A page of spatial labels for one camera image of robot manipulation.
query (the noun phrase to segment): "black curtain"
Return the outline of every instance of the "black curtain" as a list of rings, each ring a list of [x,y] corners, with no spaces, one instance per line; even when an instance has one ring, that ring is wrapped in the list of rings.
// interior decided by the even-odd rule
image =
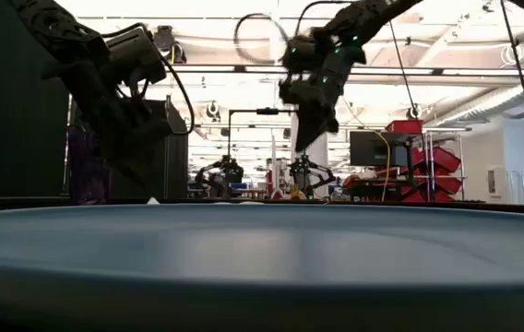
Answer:
[[[52,59],[0,0],[0,196],[62,193],[68,93],[41,80]]]

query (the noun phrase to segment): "pillar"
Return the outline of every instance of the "pillar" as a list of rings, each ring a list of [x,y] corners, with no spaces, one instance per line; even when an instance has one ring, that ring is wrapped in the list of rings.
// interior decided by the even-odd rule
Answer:
[[[299,157],[301,153],[295,152],[295,142],[297,140],[297,129],[299,126],[299,118],[297,115],[291,115],[291,162],[295,158]],[[309,156],[309,160],[316,163],[317,165],[327,167],[328,166],[328,134],[324,133],[313,142],[306,151]],[[324,172],[316,171],[322,174],[324,179],[328,177]],[[315,184],[319,181],[316,176],[311,176],[311,183]],[[328,186],[324,185],[316,189],[316,195],[319,197],[325,197],[328,195]]]

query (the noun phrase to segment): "storage rack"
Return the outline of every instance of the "storage rack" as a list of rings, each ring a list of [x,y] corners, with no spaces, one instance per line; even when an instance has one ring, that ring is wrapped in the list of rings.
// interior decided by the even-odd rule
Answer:
[[[436,178],[452,178],[458,179],[461,181],[461,200],[465,200],[465,180],[467,176],[465,174],[465,160],[463,154],[463,141],[462,137],[459,134],[459,131],[448,129],[446,131],[436,131],[437,134],[454,134],[454,140],[458,143],[458,158],[460,159],[460,165],[458,168],[459,175],[437,175],[436,174],[436,165],[435,165],[435,140],[434,133],[428,129],[424,130],[424,140],[425,146],[423,150],[425,151],[426,159],[425,162],[429,165],[428,175],[414,175],[414,178],[425,178],[428,190],[427,193],[427,202],[435,202],[435,191],[436,191]]]

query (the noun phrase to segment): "ductwork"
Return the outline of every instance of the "ductwork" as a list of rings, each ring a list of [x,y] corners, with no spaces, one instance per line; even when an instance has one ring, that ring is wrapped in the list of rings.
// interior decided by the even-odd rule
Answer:
[[[524,91],[520,85],[512,88],[495,89],[472,101],[468,101],[458,108],[444,114],[441,118],[425,124],[426,126],[452,125],[458,121],[479,121],[524,102]]]

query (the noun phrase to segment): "computer monitor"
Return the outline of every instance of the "computer monitor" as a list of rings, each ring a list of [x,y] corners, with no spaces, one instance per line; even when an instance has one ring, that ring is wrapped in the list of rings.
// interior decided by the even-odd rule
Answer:
[[[390,166],[408,166],[407,134],[381,133],[389,143]],[[387,145],[373,132],[351,132],[351,166],[387,166]]]

